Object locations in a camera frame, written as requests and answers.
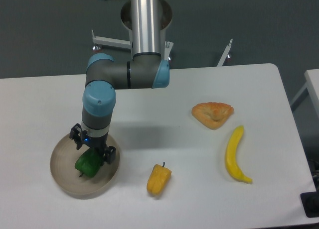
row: bread slice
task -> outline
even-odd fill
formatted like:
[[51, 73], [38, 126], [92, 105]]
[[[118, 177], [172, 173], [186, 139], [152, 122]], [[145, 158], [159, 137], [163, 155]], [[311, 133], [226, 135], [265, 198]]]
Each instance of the bread slice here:
[[193, 107], [191, 114], [210, 129], [221, 127], [234, 113], [234, 108], [225, 103], [207, 102]]

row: plate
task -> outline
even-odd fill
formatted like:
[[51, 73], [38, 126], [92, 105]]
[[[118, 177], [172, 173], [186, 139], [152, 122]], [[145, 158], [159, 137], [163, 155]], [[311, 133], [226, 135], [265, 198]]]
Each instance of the plate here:
[[104, 163], [98, 173], [89, 178], [86, 175], [80, 176], [80, 172], [74, 168], [75, 162], [88, 149], [83, 145], [76, 150], [76, 144], [69, 138], [69, 135], [63, 137], [54, 148], [50, 169], [55, 182], [70, 196], [75, 198], [93, 198], [107, 190], [107, 185], [111, 184], [111, 179], [120, 163], [120, 150], [115, 140], [108, 135], [107, 145], [116, 147], [116, 156], [114, 162], [109, 165]]

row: toy banana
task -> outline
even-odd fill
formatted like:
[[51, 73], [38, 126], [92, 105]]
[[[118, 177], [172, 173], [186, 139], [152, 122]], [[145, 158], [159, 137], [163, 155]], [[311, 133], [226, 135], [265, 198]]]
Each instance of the toy banana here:
[[242, 125], [238, 126], [233, 131], [226, 148], [225, 165], [226, 165], [226, 169], [228, 173], [234, 179], [244, 183], [252, 183], [253, 180], [244, 175], [244, 173], [241, 171], [241, 169], [239, 168], [236, 162], [236, 150], [237, 150], [238, 143], [241, 137], [243, 136], [243, 134], [244, 134], [244, 126]]

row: yellow pepper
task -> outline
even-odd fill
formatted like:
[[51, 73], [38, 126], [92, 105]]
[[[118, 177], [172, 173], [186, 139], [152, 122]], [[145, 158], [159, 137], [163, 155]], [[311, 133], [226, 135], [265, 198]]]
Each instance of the yellow pepper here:
[[166, 186], [168, 180], [170, 179], [171, 171], [168, 168], [156, 164], [153, 168], [153, 171], [150, 175], [146, 189], [149, 193], [153, 195], [159, 195]]

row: green bell pepper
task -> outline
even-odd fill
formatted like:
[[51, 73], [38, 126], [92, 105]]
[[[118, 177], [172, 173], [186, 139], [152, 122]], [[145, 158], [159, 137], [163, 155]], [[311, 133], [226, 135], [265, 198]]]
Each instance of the green bell pepper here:
[[89, 148], [79, 157], [74, 167], [82, 174], [93, 178], [99, 171], [102, 164], [102, 157], [97, 153], [95, 149]]

